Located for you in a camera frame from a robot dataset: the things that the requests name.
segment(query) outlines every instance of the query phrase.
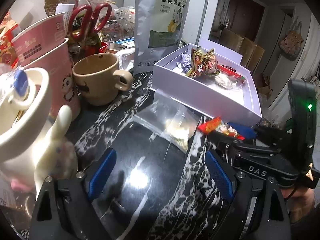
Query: doorframe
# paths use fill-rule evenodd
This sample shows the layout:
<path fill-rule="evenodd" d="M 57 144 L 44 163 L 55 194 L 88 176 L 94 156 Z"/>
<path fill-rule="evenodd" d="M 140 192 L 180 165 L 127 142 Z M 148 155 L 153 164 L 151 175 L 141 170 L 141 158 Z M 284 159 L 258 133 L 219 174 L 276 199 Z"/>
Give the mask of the doorframe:
<path fill-rule="evenodd" d="M 264 12 L 263 12 L 263 15 L 262 15 L 262 18 L 261 18 L 261 22 L 260 22 L 260 26 L 259 26 L 259 29 L 258 29 L 258 32 L 257 32 L 257 35 L 256 35 L 256 38 L 255 40 L 253 41 L 254 43 L 257 43 L 260 35 L 261 35 L 261 32 L 262 32 L 262 29 L 263 29 L 263 26 L 264 26 L 264 23 L 265 23 L 265 20 L 266 20 L 266 17 L 267 17 L 267 12 L 268 12 L 268 6 L 259 1 L 259 0 L 252 0 L 256 3 L 258 3 L 259 5 L 263 6 L 264 7 Z M 225 3 L 225 10 L 224 10 L 224 13 L 223 13 L 223 18 L 221 19 L 221 22 L 222 23 L 226 23 L 226 18 L 227 18 L 227 12 L 228 12 L 228 9 L 229 9 L 229 3 L 230 3 L 230 0 L 226 0 L 226 3 Z"/>

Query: hanging bag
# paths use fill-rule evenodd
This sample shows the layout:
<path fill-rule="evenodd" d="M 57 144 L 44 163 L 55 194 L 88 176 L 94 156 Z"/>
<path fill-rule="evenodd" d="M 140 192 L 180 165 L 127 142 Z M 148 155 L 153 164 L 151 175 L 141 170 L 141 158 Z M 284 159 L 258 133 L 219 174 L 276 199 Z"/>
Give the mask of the hanging bag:
<path fill-rule="evenodd" d="M 314 85 L 316 91 L 316 101 L 320 100 L 320 63 L 317 68 L 316 74 L 311 77 L 310 83 Z"/>
<path fill-rule="evenodd" d="M 279 47 L 282 50 L 282 55 L 289 60 L 296 60 L 301 51 L 303 38 L 301 36 L 301 21 L 297 24 L 298 18 L 294 21 L 290 32 L 279 42 Z"/>

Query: black cable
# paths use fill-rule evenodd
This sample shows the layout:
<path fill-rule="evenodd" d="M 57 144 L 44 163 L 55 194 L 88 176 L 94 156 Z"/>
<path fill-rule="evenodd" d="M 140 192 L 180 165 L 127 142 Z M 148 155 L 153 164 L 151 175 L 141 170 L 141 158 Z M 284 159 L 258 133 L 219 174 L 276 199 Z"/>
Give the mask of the black cable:
<path fill-rule="evenodd" d="M 298 189 L 298 183 L 295 184 L 293 191 L 289 194 L 287 198 L 284 199 L 284 202 L 287 203 L 287 201 L 293 196 L 293 194 L 297 191 Z"/>

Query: snack wrapper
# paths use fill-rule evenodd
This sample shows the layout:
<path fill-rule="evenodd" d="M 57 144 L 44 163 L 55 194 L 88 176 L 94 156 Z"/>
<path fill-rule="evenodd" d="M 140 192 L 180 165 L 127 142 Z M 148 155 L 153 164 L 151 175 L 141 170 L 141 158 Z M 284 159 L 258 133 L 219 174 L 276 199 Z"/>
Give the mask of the snack wrapper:
<path fill-rule="evenodd" d="M 16 51 L 11 43 L 14 38 L 13 31 L 18 24 L 11 19 L 10 13 L 7 13 L 0 24 L 0 63 L 6 63 L 15 67 L 18 63 Z"/>
<path fill-rule="evenodd" d="M 181 56 L 182 72 L 187 73 L 191 69 L 191 54 L 184 53 Z"/>
<path fill-rule="evenodd" d="M 240 140 L 244 139 L 244 137 L 238 134 L 238 132 L 232 126 L 230 126 L 226 122 L 223 122 L 219 116 L 199 125 L 198 130 L 200 130 L 204 134 L 209 134 L 212 131 L 217 131 L 225 135 L 238 138 Z"/>
<path fill-rule="evenodd" d="M 223 73 L 229 77 L 233 77 L 235 78 L 236 80 L 239 80 L 241 83 L 243 83 L 247 78 L 240 75 L 239 73 L 236 72 L 235 69 L 231 68 L 231 67 L 228 67 L 228 66 L 224 66 L 224 65 L 219 65 L 217 66 L 217 70 L 220 72 L 220 73 Z"/>
<path fill-rule="evenodd" d="M 216 74 L 218 61 L 214 55 L 214 49 L 203 53 L 201 47 L 191 50 L 191 69 L 186 73 L 187 77 L 196 78 L 201 75 Z"/>
<path fill-rule="evenodd" d="M 237 84 L 237 80 L 235 78 L 229 77 L 223 72 L 215 75 L 213 79 L 217 85 L 227 90 L 233 89 Z"/>

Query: red candy wrapper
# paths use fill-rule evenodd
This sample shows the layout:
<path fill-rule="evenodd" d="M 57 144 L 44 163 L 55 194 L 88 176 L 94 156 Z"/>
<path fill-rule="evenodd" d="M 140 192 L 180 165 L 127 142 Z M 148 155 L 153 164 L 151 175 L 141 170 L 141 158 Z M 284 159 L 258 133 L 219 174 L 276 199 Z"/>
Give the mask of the red candy wrapper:
<path fill-rule="evenodd" d="M 214 130 L 221 124 L 221 118 L 215 117 L 212 120 L 205 122 L 198 126 L 198 129 L 204 134 L 208 134 Z"/>
<path fill-rule="evenodd" d="M 243 136 L 238 134 L 238 132 L 235 129 L 233 129 L 230 125 L 223 122 L 219 116 L 199 125 L 198 130 L 200 130 L 204 134 L 209 134 L 212 131 L 217 131 L 225 135 L 238 138 L 239 140 L 244 140 Z"/>

